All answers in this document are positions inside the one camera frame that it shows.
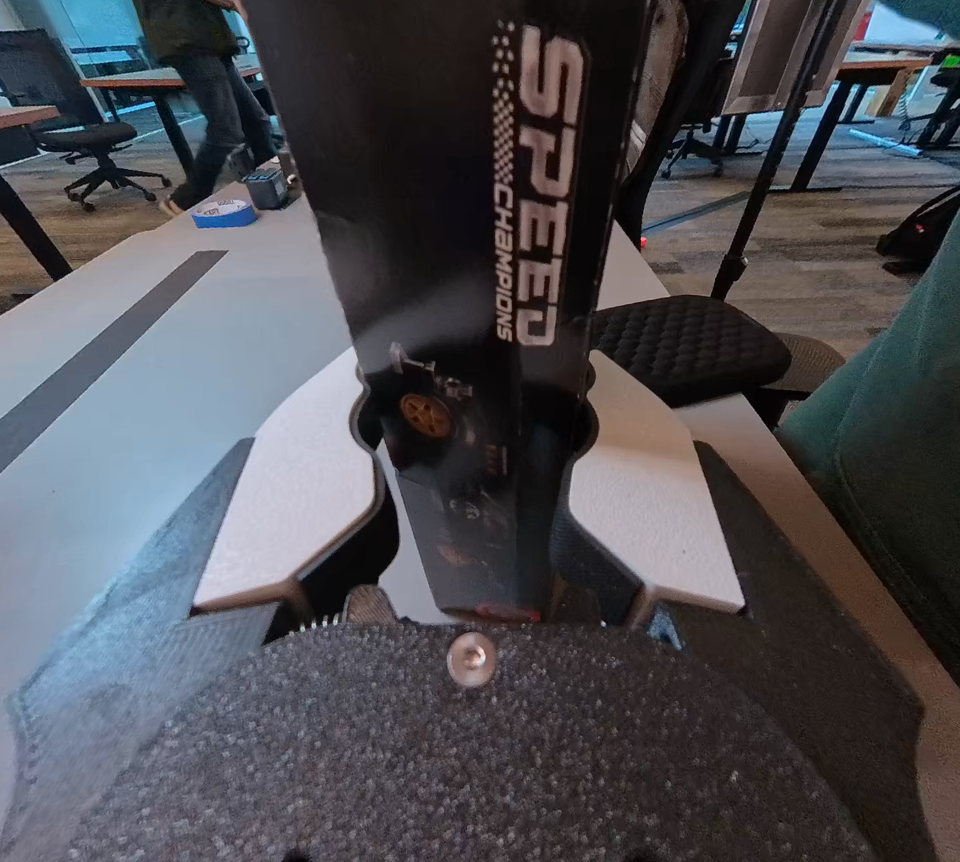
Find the black tape strip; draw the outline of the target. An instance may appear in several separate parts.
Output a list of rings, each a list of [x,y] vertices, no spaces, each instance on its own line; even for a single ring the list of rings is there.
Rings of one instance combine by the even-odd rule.
[[[1,418],[1,470],[46,432],[224,256],[189,255]]]

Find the silver framed display panel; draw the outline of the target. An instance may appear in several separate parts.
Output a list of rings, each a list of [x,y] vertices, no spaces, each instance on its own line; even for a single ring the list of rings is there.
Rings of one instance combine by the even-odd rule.
[[[720,115],[780,112],[829,0],[750,0]],[[838,17],[803,106],[822,106],[870,0],[840,0]]]

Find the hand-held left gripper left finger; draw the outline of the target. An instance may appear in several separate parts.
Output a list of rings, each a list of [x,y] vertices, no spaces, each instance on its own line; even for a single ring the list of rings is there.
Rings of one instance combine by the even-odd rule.
[[[355,588],[379,582],[400,529],[368,395],[348,348],[263,422],[199,577],[195,614],[277,603],[318,624],[340,615]]]

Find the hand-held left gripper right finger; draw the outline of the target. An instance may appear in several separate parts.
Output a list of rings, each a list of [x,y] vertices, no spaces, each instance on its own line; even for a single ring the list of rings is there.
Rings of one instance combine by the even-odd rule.
[[[747,604],[688,427],[599,350],[589,422],[563,473],[551,534],[561,580],[591,593],[603,623],[632,626],[657,604],[725,615]]]

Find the black backpack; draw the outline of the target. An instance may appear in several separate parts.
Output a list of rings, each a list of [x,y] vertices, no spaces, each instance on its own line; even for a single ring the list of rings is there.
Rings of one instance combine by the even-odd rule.
[[[876,252],[886,258],[882,268],[894,276],[925,273],[939,252],[959,210],[959,186],[925,202],[904,221],[882,235]]]

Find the blue tape roll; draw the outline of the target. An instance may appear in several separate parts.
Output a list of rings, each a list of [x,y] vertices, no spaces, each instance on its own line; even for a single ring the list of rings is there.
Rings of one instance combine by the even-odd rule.
[[[198,229],[239,229],[258,220],[258,210],[244,198],[211,199],[189,212]]]

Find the black cardboard toy box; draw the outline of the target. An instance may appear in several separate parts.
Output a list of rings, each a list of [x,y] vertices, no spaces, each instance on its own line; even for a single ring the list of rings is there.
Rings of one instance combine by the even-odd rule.
[[[240,0],[433,598],[545,621],[656,0]]]

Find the wooden desk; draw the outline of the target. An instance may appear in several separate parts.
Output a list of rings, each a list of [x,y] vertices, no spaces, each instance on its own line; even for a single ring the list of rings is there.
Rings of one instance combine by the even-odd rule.
[[[812,184],[836,129],[864,129],[890,118],[934,56],[931,49],[903,45],[856,43],[853,48],[851,57],[839,64],[824,112],[792,180],[774,185],[772,193],[837,191],[836,186]]]
[[[49,104],[2,106],[1,130],[30,127],[59,115],[59,110]],[[56,282],[72,273],[66,258],[4,177],[1,177],[1,215],[51,280]]]
[[[79,83],[88,89],[103,92],[127,91],[152,100],[183,172],[190,173],[194,166],[193,150],[186,141],[169,101],[173,95],[186,92],[186,84],[176,69],[163,67],[124,74],[80,77]]]

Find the black tripod stand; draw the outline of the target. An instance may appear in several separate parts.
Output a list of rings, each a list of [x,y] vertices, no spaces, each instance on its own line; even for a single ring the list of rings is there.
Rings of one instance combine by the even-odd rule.
[[[822,10],[817,17],[811,40],[789,90],[772,141],[763,157],[728,249],[716,272],[710,290],[710,297],[716,301],[726,301],[729,292],[747,269],[746,249],[782,166],[788,143],[807,106],[810,92],[817,78],[830,75],[837,66],[836,58],[840,50],[834,46],[834,41],[842,29],[849,5],[857,3],[858,0],[823,1]]]

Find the small dark grey box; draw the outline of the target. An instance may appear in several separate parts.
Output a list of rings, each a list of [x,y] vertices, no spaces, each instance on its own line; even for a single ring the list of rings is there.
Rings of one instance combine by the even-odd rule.
[[[286,174],[278,165],[269,165],[242,178],[249,200],[260,211],[281,210],[291,202]]]

